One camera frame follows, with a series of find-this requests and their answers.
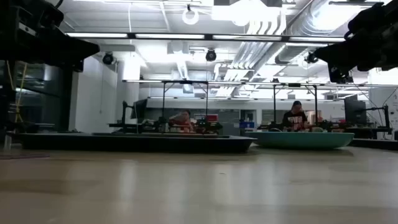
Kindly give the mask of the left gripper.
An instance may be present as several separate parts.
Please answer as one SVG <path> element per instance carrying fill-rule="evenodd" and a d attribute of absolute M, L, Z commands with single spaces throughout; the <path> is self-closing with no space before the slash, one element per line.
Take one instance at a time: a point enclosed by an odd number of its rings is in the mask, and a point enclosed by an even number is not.
<path fill-rule="evenodd" d="M 60 32 L 31 35 L 25 31 L 16 33 L 0 30 L 0 60 L 26 62 L 51 62 L 60 55 L 69 61 L 80 61 L 100 51 L 98 44 L 67 37 Z"/>

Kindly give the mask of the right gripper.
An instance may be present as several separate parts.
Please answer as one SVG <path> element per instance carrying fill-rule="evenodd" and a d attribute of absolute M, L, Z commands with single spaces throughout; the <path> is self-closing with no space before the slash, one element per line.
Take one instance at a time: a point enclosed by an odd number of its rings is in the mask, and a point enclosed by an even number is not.
<path fill-rule="evenodd" d="M 358 55 L 358 45 L 355 43 L 337 43 L 321 47 L 314 51 L 314 55 L 333 64 L 355 64 L 359 71 L 369 71 L 373 68 L 380 68 L 388 71 L 398 68 L 398 31 L 386 35 L 385 39 L 379 42 L 368 42 L 361 46 Z"/>

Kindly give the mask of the teal round plate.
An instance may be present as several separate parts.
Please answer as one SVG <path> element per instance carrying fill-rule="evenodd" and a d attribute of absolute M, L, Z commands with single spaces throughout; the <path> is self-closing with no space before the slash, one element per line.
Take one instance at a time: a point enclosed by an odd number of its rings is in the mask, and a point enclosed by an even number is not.
<path fill-rule="evenodd" d="M 336 149 L 347 146 L 354 133 L 323 132 L 248 132 L 254 142 L 272 149 Z"/>

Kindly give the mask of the black plastic tray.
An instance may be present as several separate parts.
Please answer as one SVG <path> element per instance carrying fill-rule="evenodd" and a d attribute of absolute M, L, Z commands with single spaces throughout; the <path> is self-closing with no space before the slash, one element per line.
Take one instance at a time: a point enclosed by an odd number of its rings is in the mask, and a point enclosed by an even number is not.
<path fill-rule="evenodd" d="M 108 152 L 171 152 L 239 154 L 248 151 L 254 138 L 210 134 L 62 133 L 20 134 L 24 149 Z"/>

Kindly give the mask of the black computer monitor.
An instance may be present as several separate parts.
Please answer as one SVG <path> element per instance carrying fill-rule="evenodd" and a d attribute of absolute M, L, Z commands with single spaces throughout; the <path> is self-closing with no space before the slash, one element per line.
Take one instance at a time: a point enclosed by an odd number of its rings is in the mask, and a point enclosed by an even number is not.
<path fill-rule="evenodd" d="M 366 103 L 345 98 L 345 120 L 350 124 L 367 123 Z"/>
<path fill-rule="evenodd" d="M 147 99 L 135 101 L 132 105 L 131 119 L 144 119 L 147 107 Z"/>

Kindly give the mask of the person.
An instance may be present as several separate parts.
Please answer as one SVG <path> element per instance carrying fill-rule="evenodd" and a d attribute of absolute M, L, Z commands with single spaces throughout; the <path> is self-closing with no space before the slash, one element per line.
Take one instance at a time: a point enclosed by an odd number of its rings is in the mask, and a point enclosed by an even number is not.
<path fill-rule="evenodd" d="M 300 101 L 294 101 L 290 111 L 284 113 L 282 126 L 289 131 L 301 131 L 307 128 L 307 116 Z"/>
<path fill-rule="evenodd" d="M 194 131 L 194 126 L 190 119 L 190 111 L 183 110 L 182 112 L 171 116 L 169 118 L 169 126 L 172 128 L 177 128 L 178 131 L 192 133 Z"/>

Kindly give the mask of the overhead light bar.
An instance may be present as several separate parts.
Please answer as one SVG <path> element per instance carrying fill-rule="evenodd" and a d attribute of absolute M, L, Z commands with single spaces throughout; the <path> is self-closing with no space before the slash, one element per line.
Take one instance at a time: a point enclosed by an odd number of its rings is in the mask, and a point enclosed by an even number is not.
<path fill-rule="evenodd" d="M 70 37 L 80 39 L 128 39 L 128 40 L 204 40 L 226 42 L 291 42 L 334 44 L 343 37 L 297 36 L 297 35 L 248 35 L 248 34 L 182 34 L 182 33 L 117 33 L 117 32 L 66 32 Z"/>

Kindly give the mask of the red storage box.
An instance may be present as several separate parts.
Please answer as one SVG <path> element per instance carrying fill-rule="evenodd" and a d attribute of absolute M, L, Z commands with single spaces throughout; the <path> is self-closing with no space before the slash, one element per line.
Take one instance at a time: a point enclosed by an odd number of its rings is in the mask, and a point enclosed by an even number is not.
<path fill-rule="evenodd" d="M 193 115 L 195 120 L 205 119 L 208 122 L 218 122 L 218 114 L 204 114 L 204 113 L 195 113 Z"/>

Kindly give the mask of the black background rig frame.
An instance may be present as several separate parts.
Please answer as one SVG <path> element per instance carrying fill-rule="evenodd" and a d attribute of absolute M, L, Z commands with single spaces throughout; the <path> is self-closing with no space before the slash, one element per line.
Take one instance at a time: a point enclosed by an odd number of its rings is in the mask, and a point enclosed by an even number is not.
<path fill-rule="evenodd" d="M 205 106 L 205 119 L 207 119 L 208 116 L 208 91 L 209 91 L 209 81 L 200 81 L 200 80 L 162 80 L 161 83 L 163 84 L 163 94 L 162 94 L 162 117 L 165 118 L 165 94 L 167 92 L 166 90 L 166 84 L 171 83 L 171 84 L 182 84 L 182 85 L 193 85 L 193 84 L 203 84 L 206 85 L 206 106 Z"/>
<path fill-rule="evenodd" d="M 282 88 L 301 88 L 305 87 L 313 96 L 315 103 L 315 124 L 318 125 L 318 88 L 315 84 L 309 83 L 272 83 L 273 85 L 273 110 L 274 110 L 274 122 L 276 122 L 276 86 L 281 86 Z"/>

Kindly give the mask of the black aluminium table frame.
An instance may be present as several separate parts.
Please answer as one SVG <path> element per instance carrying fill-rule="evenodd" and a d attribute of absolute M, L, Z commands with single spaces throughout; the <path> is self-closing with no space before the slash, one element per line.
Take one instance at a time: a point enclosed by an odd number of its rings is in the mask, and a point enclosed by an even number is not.
<path fill-rule="evenodd" d="M 398 152 L 398 141 L 393 140 L 353 139 L 349 145 L 353 147 L 365 147 Z"/>

